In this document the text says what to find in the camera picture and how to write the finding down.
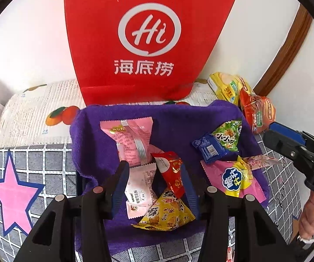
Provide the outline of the person right hand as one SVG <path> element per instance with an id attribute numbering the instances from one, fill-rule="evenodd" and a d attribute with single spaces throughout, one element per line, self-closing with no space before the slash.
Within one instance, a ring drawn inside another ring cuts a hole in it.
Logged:
<path id="1" fill-rule="evenodd" d="M 314 191 L 312 190 L 298 220 L 298 238 L 303 242 L 314 239 Z"/>

